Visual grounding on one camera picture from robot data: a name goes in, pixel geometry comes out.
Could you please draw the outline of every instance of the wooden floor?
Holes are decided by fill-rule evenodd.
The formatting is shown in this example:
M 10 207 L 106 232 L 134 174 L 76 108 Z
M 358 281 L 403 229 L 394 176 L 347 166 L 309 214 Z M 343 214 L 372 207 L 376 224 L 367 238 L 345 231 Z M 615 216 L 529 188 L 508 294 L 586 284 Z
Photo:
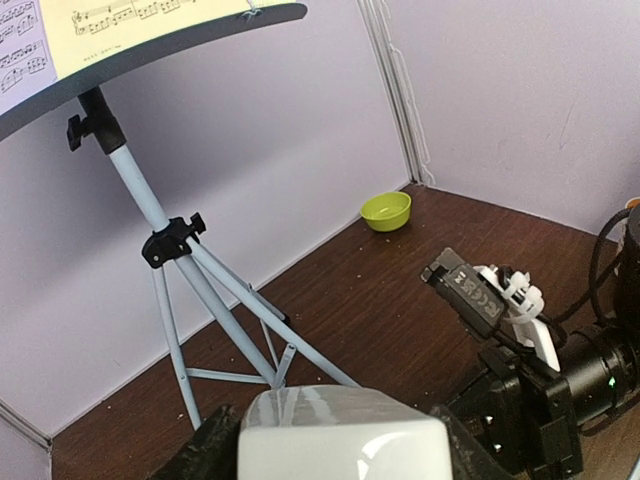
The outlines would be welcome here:
M 450 246 L 473 264 L 529 270 L 546 311 L 555 314 L 586 288 L 593 237 L 451 194 L 407 191 L 414 199 L 410 225 L 375 234 L 358 221 L 262 293 L 354 379 L 428 411 L 454 393 L 479 346 L 420 281 L 423 267 Z M 261 338 L 243 308 L 235 313 L 252 337 Z M 576 322 L 591 320 L 585 308 Z M 217 324 L 193 337 L 185 352 L 192 366 L 250 372 Z M 302 358 L 288 375 L 289 384 L 329 381 Z M 261 391 L 200 380 L 193 386 L 205 416 L 223 403 L 244 409 Z M 185 413 L 165 358 L 56 437 L 54 479 L 144 479 L 190 436 Z M 583 446 L 584 479 L 626 479 L 640 452 L 640 409 Z

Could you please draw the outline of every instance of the white wall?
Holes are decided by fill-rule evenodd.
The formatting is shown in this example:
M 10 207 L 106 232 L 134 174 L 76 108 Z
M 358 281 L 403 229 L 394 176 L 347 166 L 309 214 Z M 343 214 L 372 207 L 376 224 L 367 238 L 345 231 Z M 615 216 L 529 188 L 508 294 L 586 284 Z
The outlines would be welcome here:
M 0 478 L 51 480 L 51 457 L 0 420 Z
M 305 20 L 104 88 L 169 215 L 199 210 L 208 246 L 255 284 L 407 178 L 356 2 L 307 3 Z M 149 229 L 93 140 L 67 151 L 78 111 L 65 105 L 0 145 L 0 397 L 47 433 L 166 351 L 139 253 Z M 172 286 L 192 333 L 207 316 Z
M 640 2 L 387 0 L 438 188 L 597 231 L 640 195 Z

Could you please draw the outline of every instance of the black plastic clamp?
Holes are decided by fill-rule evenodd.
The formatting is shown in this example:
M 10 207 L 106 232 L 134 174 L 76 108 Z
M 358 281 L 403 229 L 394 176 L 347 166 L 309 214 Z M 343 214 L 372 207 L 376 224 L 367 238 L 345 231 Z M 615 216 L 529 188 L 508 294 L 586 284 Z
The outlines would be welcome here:
M 151 268 L 160 268 L 169 260 L 189 255 L 191 247 L 187 239 L 191 237 L 200 243 L 198 235 L 206 229 L 199 213 L 191 217 L 191 225 L 187 225 L 182 217 L 172 218 L 167 228 L 154 232 L 145 242 L 142 256 Z
M 105 155 L 110 155 L 127 143 L 127 139 L 107 105 L 99 87 L 92 88 L 78 97 L 87 116 L 74 115 L 67 126 L 67 140 L 71 151 L 82 145 L 82 139 L 95 135 Z

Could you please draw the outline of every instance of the paper page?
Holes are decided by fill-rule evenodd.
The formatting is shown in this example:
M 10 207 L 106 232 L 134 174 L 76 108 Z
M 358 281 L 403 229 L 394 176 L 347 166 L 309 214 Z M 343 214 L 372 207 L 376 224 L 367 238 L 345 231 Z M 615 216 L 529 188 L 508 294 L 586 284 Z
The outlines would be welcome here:
M 41 0 L 58 78 L 155 37 L 295 0 Z
M 0 1 L 0 115 L 56 81 L 37 0 Z

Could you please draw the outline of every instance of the yellow-green bowl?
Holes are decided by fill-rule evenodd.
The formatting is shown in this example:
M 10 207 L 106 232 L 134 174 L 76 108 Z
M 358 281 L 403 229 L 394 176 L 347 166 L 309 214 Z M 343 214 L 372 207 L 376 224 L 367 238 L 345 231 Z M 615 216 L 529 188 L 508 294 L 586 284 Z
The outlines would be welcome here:
M 411 216 L 411 197 L 403 192 L 389 192 L 368 200 L 360 215 L 376 232 L 392 232 L 404 226 Z

